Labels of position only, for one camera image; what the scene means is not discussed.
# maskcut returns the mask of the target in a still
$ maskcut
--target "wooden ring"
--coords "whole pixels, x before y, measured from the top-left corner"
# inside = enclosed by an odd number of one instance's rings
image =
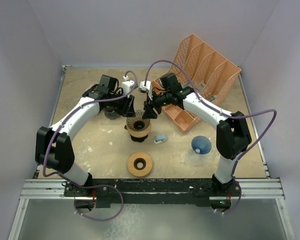
[[[151,131],[151,122],[150,122],[149,126],[143,131],[133,131],[129,127],[127,127],[126,129],[132,137],[135,137],[135,138],[138,138],[138,139],[143,138],[143,137],[147,136],[150,133],[150,131]]]
[[[135,152],[132,154],[127,162],[129,172],[136,177],[144,177],[150,173],[153,162],[149,154],[145,152]]]

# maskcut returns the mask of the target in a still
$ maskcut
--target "white wall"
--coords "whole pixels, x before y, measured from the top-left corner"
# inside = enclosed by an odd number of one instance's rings
[[[36,169],[36,132],[49,123],[61,74],[28,1],[0,0],[0,240]]]
[[[276,108],[277,119],[261,141],[272,178],[280,177],[300,239],[300,0],[281,0],[243,69],[253,112]],[[256,117],[261,132],[270,117]]]
[[[173,60],[190,34],[242,65],[278,0],[29,0],[62,64]]]

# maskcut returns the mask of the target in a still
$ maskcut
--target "small light blue object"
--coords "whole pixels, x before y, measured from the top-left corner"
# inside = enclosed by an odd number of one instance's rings
[[[160,144],[160,143],[163,143],[167,140],[168,140],[168,138],[167,138],[166,135],[157,135],[157,136],[155,136],[154,143],[155,144]]]
[[[211,142],[205,136],[196,136],[191,142],[192,149],[197,154],[207,154],[211,151]]]

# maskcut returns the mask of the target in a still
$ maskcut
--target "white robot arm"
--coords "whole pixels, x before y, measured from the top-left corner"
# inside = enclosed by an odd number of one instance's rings
[[[206,121],[216,130],[216,147],[220,153],[218,167],[212,178],[215,178],[221,185],[227,185],[233,180],[233,169],[238,157],[251,143],[251,135],[245,119],[229,119],[206,105],[229,116],[243,116],[243,114],[239,111],[231,113],[217,107],[201,96],[198,99],[191,87],[186,86],[182,88],[173,73],[167,73],[160,80],[165,90],[165,92],[160,94],[156,94],[153,91],[149,81],[147,84],[144,82],[140,83],[139,91],[147,93],[147,100],[144,102],[145,113],[143,118],[156,119],[158,117],[157,114],[161,113],[161,107],[173,104]]]
[[[85,91],[78,104],[57,123],[49,128],[41,127],[36,135],[35,161],[43,165],[47,148],[53,134],[57,132],[55,146],[52,146],[46,166],[63,174],[72,182],[89,185],[92,176],[75,163],[75,154],[71,142],[80,129],[103,108],[112,107],[123,117],[134,117],[134,96],[127,94],[133,87],[133,81],[125,81],[119,87],[118,79],[102,75],[100,83]]]

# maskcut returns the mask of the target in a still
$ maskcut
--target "tabletop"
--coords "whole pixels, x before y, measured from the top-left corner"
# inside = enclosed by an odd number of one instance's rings
[[[146,68],[68,69],[53,123],[63,118],[78,103],[83,92],[100,81],[102,74],[122,82],[127,70],[135,71],[138,82],[144,80],[147,71]],[[155,80],[167,71],[168,68],[153,68],[148,79]],[[145,94],[135,90],[132,95],[135,96],[134,109],[142,110]],[[239,79],[220,107],[232,112],[241,111],[245,115],[249,113]],[[256,135],[250,119],[247,123],[254,142]],[[125,125],[126,118],[111,120],[105,117],[103,111],[89,120],[72,141],[76,163],[90,172],[93,178],[135,178],[128,171],[128,158],[135,152],[145,152],[153,161],[152,170],[146,178],[211,178],[215,173],[220,157],[216,148],[216,131],[205,121],[201,120],[187,133],[181,133],[162,113],[157,119],[151,120],[151,131],[142,143],[131,140]],[[155,144],[156,135],[166,135],[168,140]],[[209,138],[212,149],[208,154],[201,155],[193,151],[191,141],[195,136]],[[234,175],[237,178],[266,178],[258,145],[239,161]]]

